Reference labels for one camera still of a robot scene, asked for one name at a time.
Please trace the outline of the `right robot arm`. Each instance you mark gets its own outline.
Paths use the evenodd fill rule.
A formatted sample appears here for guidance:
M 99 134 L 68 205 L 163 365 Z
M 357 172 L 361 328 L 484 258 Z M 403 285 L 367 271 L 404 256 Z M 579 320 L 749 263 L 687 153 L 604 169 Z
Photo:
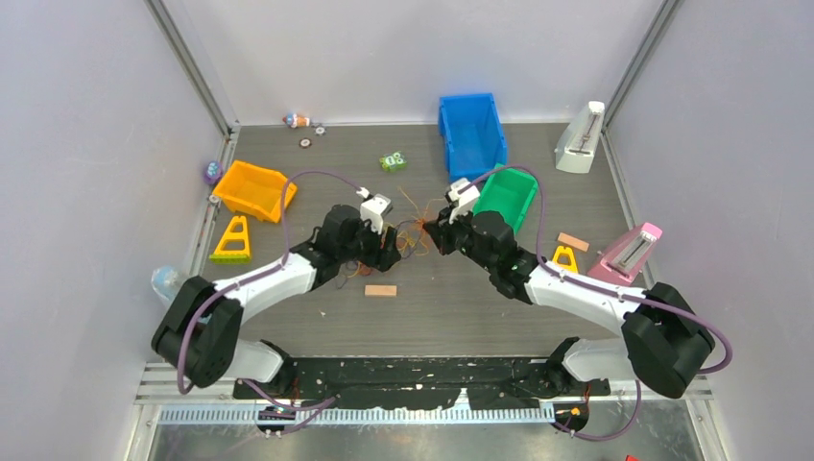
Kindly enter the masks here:
M 593 379 L 636 378 L 671 399 L 681 397 L 714 351 L 709 329 L 671 285 L 649 289 L 602 282 L 564 270 L 522 248 L 496 211 L 453 216 L 445 208 L 423 226 L 442 255 L 458 252 L 489 275 L 501 295 L 557 308 L 618 336 L 567 340 L 547 372 L 551 387 L 572 394 Z

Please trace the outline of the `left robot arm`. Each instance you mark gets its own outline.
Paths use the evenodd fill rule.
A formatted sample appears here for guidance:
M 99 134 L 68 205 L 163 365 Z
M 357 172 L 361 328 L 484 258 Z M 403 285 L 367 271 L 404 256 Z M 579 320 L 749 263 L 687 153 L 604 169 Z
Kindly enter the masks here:
M 354 206 L 336 205 L 305 241 L 286 256 L 243 276 L 185 279 L 170 296 L 151 348 L 176 367 L 182 386 L 247 378 L 273 398 L 295 382 L 283 351 L 268 342 L 240 339 L 241 327 L 263 310 L 311 292 L 351 261 L 386 272 L 401 259 L 395 228 L 378 227 Z

